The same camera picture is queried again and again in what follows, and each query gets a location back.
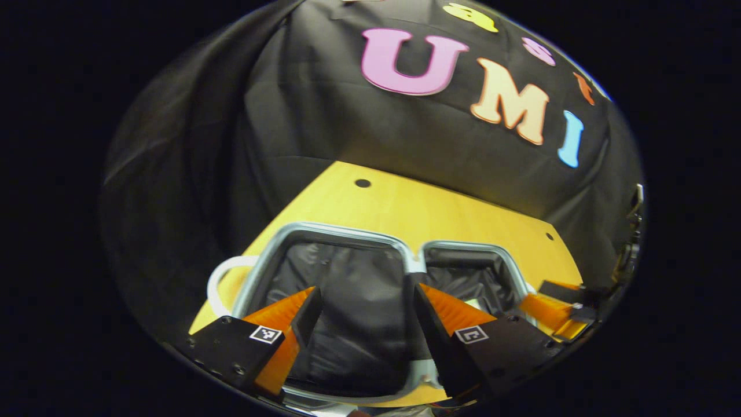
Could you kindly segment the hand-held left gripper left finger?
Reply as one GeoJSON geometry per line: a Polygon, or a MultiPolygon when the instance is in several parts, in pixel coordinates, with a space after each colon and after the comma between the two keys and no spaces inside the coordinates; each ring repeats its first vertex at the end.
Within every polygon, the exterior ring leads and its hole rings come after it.
{"type": "Polygon", "coordinates": [[[322,309],[321,291],[310,287],[243,319],[225,315],[185,339],[185,357],[243,393],[281,401],[322,309]]]}

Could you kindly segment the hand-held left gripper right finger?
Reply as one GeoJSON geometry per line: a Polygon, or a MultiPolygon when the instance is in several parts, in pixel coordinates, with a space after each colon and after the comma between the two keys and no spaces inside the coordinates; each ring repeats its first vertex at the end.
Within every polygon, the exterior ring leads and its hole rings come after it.
{"type": "Polygon", "coordinates": [[[413,305],[439,382],[457,402],[503,396],[564,349],[519,315],[498,319],[423,283],[415,285],[413,305]]]}

